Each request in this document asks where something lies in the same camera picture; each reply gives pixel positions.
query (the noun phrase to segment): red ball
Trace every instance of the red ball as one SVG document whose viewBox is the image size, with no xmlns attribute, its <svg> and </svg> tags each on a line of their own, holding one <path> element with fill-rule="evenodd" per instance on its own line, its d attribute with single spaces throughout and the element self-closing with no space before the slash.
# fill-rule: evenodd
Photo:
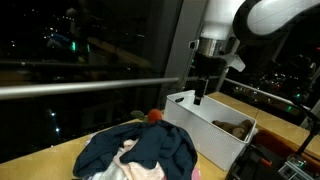
<svg viewBox="0 0 320 180">
<path fill-rule="evenodd" d="M 148 122 L 154 123 L 158 120 L 162 120 L 162 112 L 158 109 L 151 109 L 148 113 Z"/>
</svg>

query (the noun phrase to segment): table surface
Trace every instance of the table surface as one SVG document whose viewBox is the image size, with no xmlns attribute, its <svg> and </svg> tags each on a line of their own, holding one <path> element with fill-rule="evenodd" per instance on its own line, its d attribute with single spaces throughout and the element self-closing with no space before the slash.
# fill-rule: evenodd
<svg viewBox="0 0 320 180">
<path fill-rule="evenodd" d="M 271 114 L 261 111 L 248 104 L 240 102 L 234 98 L 216 92 L 208 95 L 209 97 L 220 101 L 248 116 L 257 120 L 258 128 L 272 131 L 279 135 L 287 143 L 294 147 L 299 147 L 308 136 L 309 132 L 277 118 Z M 85 142 L 89 135 L 83 136 L 72 141 L 44 149 L 42 151 L 23 156 L 21 158 L 8 161 L 0 164 L 0 179 L 15 180 L 15 179 L 73 179 L 73 165 L 77 156 L 84 148 Z M 310 145 L 307 147 L 307 152 L 320 157 L 320 137 L 316 136 Z M 222 171 L 207 158 L 198 153 L 198 162 L 196 167 L 200 169 L 202 180 L 222 180 L 225 179 L 227 172 Z"/>
</svg>

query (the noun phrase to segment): brown object in bin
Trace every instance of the brown object in bin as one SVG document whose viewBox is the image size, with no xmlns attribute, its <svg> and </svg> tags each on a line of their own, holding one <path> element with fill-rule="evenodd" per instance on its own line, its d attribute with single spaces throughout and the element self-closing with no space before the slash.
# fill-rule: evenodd
<svg viewBox="0 0 320 180">
<path fill-rule="evenodd" d="M 240 125 L 234 125 L 234 124 L 221 122 L 221 121 L 212 121 L 212 124 L 227 131 L 229 134 L 232 134 L 234 137 L 240 140 L 244 140 L 246 138 L 250 129 L 253 126 L 252 122 L 248 119 L 242 121 Z"/>
</svg>

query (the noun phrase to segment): navy blue cloth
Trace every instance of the navy blue cloth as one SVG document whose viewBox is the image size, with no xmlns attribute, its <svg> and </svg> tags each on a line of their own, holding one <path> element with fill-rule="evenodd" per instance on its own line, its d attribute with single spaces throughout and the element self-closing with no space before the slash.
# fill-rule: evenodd
<svg viewBox="0 0 320 180">
<path fill-rule="evenodd" d="M 159 162 L 168 180 L 191 180 L 197 153 L 189 134 L 166 121 L 129 123 L 95 135 L 78 156 L 73 168 L 77 177 L 105 171 L 125 140 L 139 139 L 120 157 L 122 163 L 137 162 L 153 169 Z"/>
</svg>

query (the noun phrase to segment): red object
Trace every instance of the red object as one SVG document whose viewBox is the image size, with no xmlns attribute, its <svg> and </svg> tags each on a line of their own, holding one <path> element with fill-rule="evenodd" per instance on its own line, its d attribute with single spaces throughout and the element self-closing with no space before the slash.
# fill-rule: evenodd
<svg viewBox="0 0 320 180">
<path fill-rule="evenodd" d="M 272 165 L 272 162 L 271 161 L 267 161 L 266 159 L 264 158 L 261 158 L 260 159 L 260 162 L 263 163 L 264 165 L 270 167 Z"/>
<path fill-rule="evenodd" d="M 151 109 L 148 113 L 148 122 L 154 123 L 158 120 L 162 120 L 162 113 L 158 109 Z"/>
</svg>

